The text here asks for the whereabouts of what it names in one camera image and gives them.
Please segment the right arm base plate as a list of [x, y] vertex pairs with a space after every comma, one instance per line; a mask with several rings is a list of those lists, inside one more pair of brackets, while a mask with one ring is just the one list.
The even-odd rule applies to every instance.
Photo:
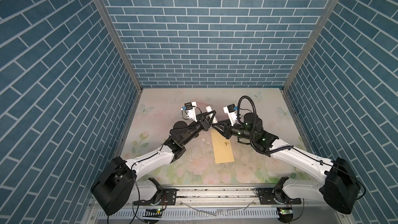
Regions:
[[271, 204], [301, 204], [302, 200], [300, 198], [290, 199], [282, 190], [275, 190], [271, 187], [256, 188], [254, 190], [255, 194], [259, 198], [261, 205], [271, 205]]

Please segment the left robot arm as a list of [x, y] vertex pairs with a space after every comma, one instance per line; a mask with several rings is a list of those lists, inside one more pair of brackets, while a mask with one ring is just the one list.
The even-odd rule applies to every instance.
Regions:
[[91, 193], [107, 216], [118, 212], [129, 201], [149, 201], [162, 187], [154, 179], [139, 183], [138, 180], [159, 167], [178, 160], [185, 152], [185, 145], [208, 131], [216, 111], [197, 116], [197, 121], [187, 125], [178, 121], [170, 130], [168, 139], [157, 149], [137, 158], [124, 160], [115, 157], [105, 167], [91, 186]]

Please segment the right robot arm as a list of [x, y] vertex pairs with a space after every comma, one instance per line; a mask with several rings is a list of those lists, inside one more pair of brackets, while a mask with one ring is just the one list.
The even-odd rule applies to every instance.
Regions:
[[266, 132], [262, 120], [254, 113], [247, 113], [243, 121], [227, 119], [213, 123], [212, 127], [226, 139], [235, 136], [239, 140], [248, 140], [247, 144], [260, 154], [288, 163], [313, 178], [305, 182], [282, 177], [273, 189], [275, 201], [280, 204], [309, 199], [324, 202], [342, 214], [351, 214], [360, 198], [364, 186], [346, 160], [321, 158], [288, 144]]

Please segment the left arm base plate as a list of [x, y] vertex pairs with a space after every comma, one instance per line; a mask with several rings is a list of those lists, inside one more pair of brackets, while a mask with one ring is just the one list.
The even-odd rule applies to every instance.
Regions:
[[139, 201], [135, 201], [134, 205], [139, 206], [160, 206], [162, 201], [164, 201], [163, 205], [175, 205], [177, 197], [177, 189], [175, 188], [166, 188], [163, 190], [157, 190], [154, 196], [150, 200], [140, 199]]

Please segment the white glue stick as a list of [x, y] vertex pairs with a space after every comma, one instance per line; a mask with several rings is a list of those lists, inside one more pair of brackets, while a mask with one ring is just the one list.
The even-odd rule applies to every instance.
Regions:
[[206, 111], [207, 111], [207, 113], [209, 113], [208, 116], [209, 116], [209, 118], [211, 120], [211, 123], [212, 124], [217, 123], [218, 120], [216, 118], [216, 112], [214, 110], [212, 110], [211, 106], [207, 106], [206, 107]]

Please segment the yellow envelope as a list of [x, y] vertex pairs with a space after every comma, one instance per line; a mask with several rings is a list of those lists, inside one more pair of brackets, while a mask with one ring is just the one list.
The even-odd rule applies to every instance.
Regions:
[[215, 164], [234, 162], [234, 155], [230, 141], [214, 129], [211, 129], [211, 138]]

